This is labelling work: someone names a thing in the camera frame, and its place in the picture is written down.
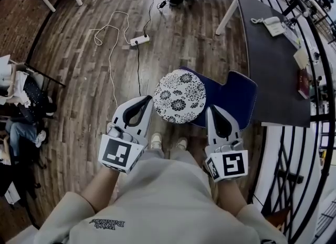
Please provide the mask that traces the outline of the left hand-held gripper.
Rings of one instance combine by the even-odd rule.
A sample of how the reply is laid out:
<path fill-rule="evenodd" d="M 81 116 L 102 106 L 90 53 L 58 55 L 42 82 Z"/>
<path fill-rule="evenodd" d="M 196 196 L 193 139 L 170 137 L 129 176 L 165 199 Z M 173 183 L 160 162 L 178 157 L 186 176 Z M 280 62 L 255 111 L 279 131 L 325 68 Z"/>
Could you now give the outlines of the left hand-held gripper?
<path fill-rule="evenodd" d="M 118 106 L 107 133 L 102 135 L 98 162 L 129 174 L 147 147 L 152 111 L 150 96 L 136 97 Z"/>

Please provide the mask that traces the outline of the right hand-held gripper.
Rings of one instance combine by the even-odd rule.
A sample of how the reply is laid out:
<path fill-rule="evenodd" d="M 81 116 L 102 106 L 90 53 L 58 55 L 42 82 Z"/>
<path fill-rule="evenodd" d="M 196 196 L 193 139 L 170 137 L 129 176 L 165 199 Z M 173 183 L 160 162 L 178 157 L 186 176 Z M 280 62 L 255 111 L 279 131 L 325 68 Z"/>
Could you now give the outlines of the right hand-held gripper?
<path fill-rule="evenodd" d="M 208 144 L 206 167 L 215 183 L 248 175 L 248 151 L 243 148 L 239 124 L 226 110 L 210 105 L 206 110 Z"/>

